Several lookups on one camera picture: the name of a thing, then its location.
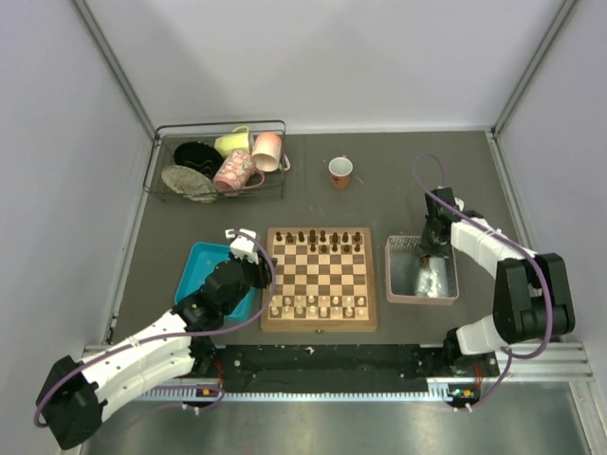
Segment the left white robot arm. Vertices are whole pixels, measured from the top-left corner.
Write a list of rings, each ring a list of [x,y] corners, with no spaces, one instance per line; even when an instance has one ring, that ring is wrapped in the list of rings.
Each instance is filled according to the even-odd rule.
[[[36,401],[33,423],[48,428],[63,450],[93,436],[117,410],[170,379],[205,375],[214,367],[213,337],[251,289],[274,290],[274,259],[230,257],[202,286],[159,319],[116,346],[51,366]]]

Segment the blue plastic tray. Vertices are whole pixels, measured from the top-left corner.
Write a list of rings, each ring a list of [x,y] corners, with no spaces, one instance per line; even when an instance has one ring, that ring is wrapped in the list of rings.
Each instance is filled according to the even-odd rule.
[[[230,248],[227,245],[194,244],[176,289],[175,304],[197,291],[214,268],[229,259],[229,254]],[[225,316],[225,320],[240,323],[249,319],[255,294],[256,289],[251,288],[232,313]]]

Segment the brown mug white inside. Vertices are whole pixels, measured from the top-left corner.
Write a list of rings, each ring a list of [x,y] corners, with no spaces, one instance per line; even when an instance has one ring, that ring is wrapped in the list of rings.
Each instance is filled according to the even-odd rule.
[[[339,191],[345,190],[349,185],[353,170],[354,165],[347,156],[343,155],[333,158],[328,163],[328,171],[333,188]]]

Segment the pink metal tin tray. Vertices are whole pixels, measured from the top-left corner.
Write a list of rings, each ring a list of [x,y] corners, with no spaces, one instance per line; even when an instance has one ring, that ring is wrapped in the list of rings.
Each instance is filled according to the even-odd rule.
[[[385,245],[387,301],[401,304],[452,305],[459,297],[456,261],[430,257],[423,265],[418,236],[393,235]]]

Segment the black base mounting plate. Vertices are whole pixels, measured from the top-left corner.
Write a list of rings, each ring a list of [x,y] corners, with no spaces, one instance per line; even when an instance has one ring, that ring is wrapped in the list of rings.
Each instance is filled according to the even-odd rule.
[[[422,391],[451,372],[438,348],[413,344],[230,345],[216,351],[228,392]]]

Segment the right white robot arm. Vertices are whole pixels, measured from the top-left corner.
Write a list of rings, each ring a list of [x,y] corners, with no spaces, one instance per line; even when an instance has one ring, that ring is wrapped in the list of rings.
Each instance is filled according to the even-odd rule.
[[[532,339],[544,349],[551,337],[576,325],[563,257],[520,246],[474,210],[462,211],[452,189],[425,192],[427,215],[421,235],[424,255],[447,257],[457,250],[494,280],[492,313],[448,331],[442,360],[453,374],[472,369],[478,355]]]

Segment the wooden chess board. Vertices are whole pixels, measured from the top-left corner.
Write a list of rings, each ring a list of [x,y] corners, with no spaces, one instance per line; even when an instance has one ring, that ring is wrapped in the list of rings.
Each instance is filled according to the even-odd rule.
[[[316,231],[316,252],[310,252],[309,231]],[[326,242],[320,241],[321,230],[326,232]],[[302,231],[305,237],[303,243],[299,242],[298,233]],[[353,236],[359,231],[359,243],[353,242]],[[281,232],[283,240],[276,242],[276,233]],[[286,235],[290,232],[294,236],[294,243],[286,242]],[[332,252],[331,236],[333,232],[339,234],[339,249]],[[349,240],[346,244],[341,242],[343,232],[348,232]],[[355,244],[360,244],[360,252],[354,250]],[[327,245],[327,253],[321,253],[321,245]],[[348,253],[342,251],[343,245],[349,245]],[[269,307],[261,316],[261,329],[265,332],[374,332],[377,329],[377,293],[375,281],[375,267],[372,249],[372,234],[367,227],[274,227],[267,231],[267,252],[272,259],[277,260],[276,287]],[[305,303],[298,305],[296,297],[303,296]],[[309,304],[307,298],[314,296],[316,301]],[[322,306],[321,296],[327,296],[329,305]],[[274,297],[282,299],[282,305],[273,303]],[[283,317],[284,297],[291,298],[292,317]],[[332,299],[340,298],[340,304],[334,305]],[[366,299],[364,306],[357,305],[358,298]],[[315,305],[318,310],[316,317],[307,313],[309,306]],[[271,308],[276,306],[280,310],[277,317],[271,315]],[[305,308],[305,316],[298,318],[295,308]],[[320,308],[328,308],[328,317],[320,316]],[[331,318],[331,308],[341,307],[341,318]],[[354,316],[347,318],[345,307],[352,307]],[[358,309],[367,310],[366,318],[358,317]]]

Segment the grey speckled plate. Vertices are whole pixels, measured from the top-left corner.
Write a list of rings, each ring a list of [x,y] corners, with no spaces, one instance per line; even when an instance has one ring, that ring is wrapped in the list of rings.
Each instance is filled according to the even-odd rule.
[[[173,192],[198,203],[212,203],[217,199],[212,181],[192,168],[180,165],[165,166],[160,173],[163,183]]]

